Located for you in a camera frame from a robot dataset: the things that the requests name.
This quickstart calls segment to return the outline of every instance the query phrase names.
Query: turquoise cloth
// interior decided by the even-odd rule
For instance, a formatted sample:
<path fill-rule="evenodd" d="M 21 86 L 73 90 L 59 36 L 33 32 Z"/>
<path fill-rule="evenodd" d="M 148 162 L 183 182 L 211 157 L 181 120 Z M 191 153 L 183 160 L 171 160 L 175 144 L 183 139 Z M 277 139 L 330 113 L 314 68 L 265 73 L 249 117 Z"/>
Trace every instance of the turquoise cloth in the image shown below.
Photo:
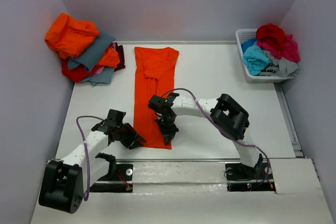
<path fill-rule="evenodd" d="M 100 31 L 100 35 L 94 42 L 84 50 L 77 58 L 69 58 L 68 68 L 74 69 L 80 64 L 85 66 L 86 72 L 91 72 L 95 65 L 100 61 L 105 50 L 115 41 L 112 36 Z"/>
<path fill-rule="evenodd" d="M 246 49 L 243 62 L 252 76 L 260 74 L 269 64 L 270 59 L 264 55 L 264 51 L 254 43 L 253 46 Z"/>
<path fill-rule="evenodd" d="M 256 42 L 257 39 L 253 38 L 253 39 L 249 39 L 247 41 L 245 41 L 244 43 L 242 43 L 242 51 L 243 53 L 245 53 L 245 51 L 247 50 L 247 48 L 251 47 L 254 45 L 254 42 Z"/>
<path fill-rule="evenodd" d="M 110 84 L 112 81 L 113 73 L 114 73 L 114 68 L 104 67 L 102 73 L 100 74 L 95 73 L 93 76 L 87 76 L 81 81 L 81 83 L 91 82 L 93 87 L 99 83 Z"/>

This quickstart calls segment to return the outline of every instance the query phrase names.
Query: white laundry basket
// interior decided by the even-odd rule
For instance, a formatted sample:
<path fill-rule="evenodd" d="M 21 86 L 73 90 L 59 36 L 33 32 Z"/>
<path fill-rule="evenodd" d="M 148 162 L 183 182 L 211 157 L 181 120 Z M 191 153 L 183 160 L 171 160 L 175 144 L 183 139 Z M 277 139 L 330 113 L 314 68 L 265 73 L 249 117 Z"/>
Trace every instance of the white laundry basket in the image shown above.
<path fill-rule="evenodd" d="M 282 82 L 287 79 L 293 79 L 294 77 L 281 77 L 281 76 L 252 76 L 248 72 L 247 67 L 243 63 L 243 50 L 241 49 L 241 44 L 249 39 L 256 37 L 257 29 L 241 29 L 236 31 L 236 38 L 238 43 L 238 48 L 240 52 L 241 64 L 244 67 L 245 79 L 248 83 L 277 83 Z"/>

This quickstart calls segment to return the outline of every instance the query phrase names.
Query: folded orange clothing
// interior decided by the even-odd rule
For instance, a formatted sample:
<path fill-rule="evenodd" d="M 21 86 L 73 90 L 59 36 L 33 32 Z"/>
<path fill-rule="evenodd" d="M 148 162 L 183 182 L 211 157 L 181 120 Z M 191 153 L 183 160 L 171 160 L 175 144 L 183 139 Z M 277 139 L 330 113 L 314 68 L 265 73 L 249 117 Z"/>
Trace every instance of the folded orange clothing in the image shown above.
<path fill-rule="evenodd" d="M 97 63 L 97 65 L 106 66 L 110 68 L 116 68 L 120 59 L 117 51 L 113 47 L 113 43 L 105 50 L 103 57 Z"/>
<path fill-rule="evenodd" d="M 93 22 L 77 21 L 61 13 L 49 29 L 45 42 L 62 59 L 78 57 L 100 34 Z"/>
<path fill-rule="evenodd" d="M 155 119 L 155 112 L 148 108 L 148 102 L 154 94 L 162 95 L 174 88 L 175 64 L 178 51 L 167 47 L 152 49 L 135 47 L 135 101 L 134 129 L 142 136 L 145 147 L 171 149 L 165 145 Z"/>

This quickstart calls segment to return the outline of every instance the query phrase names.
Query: wall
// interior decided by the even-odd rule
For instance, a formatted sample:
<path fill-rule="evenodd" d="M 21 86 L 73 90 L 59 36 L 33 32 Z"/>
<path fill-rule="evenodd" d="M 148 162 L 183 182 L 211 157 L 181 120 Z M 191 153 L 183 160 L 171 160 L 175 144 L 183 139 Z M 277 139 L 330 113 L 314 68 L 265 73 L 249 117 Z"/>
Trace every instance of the wall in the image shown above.
<path fill-rule="evenodd" d="M 238 29 L 280 24 L 293 1 L 63 0 L 76 18 L 133 41 L 234 40 Z"/>
<path fill-rule="evenodd" d="M 298 77 L 283 85 L 300 144 L 315 159 L 336 221 L 336 7 L 334 0 L 295 0 L 281 26 L 299 44 Z"/>
<path fill-rule="evenodd" d="M 61 0 L 0 0 L 0 222 L 30 223 L 72 84 L 44 36 Z"/>

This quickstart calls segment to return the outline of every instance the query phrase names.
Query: blue-gray folded cloth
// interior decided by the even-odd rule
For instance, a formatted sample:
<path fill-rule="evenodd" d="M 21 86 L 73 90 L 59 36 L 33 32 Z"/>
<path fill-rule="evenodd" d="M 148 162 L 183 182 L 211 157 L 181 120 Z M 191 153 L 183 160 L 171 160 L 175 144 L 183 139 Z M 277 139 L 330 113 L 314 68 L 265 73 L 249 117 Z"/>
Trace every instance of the blue-gray folded cloth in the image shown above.
<path fill-rule="evenodd" d="M 242 51 L 243 53 L 245 53 L 245 51 L 247 50 L 247 48 L 253 46 L 254 42 L 256 42 L 257 39 L 253 38 L 253 39 L 249 39 L 247 41 L 245 41 L 244 43 L 242 43 Z"/>
<path fill-rule="evenodd" d="M 84 50 L 77 58 L 69 58 L 68 68 L 74 69 L 80 64 L 85 66 L 85 71 L 90 72 L 94 66 L 100 61 L 105 50 L 115 41 L 112 36 L 100 31 L 100 35 L 94 42 Z"/>
<path fill-rule="evenodd" d="M 87 76 L 81 82 L 90 81 L 93 87 L 96 86 L 98 83 L 110 84 L 112 81 L 113 73 L 114 68 L 104 67 L 102 73 L 95 73 L 93 76 Z"/>
<path fill-rule="evenodd" d="M 264 55 L 264 51 L 256 43 L 247 48 L 243 56 L 243 62 L 252 76 L 260 74 L 262 70 L 271 64 L 270 59 Z"/>

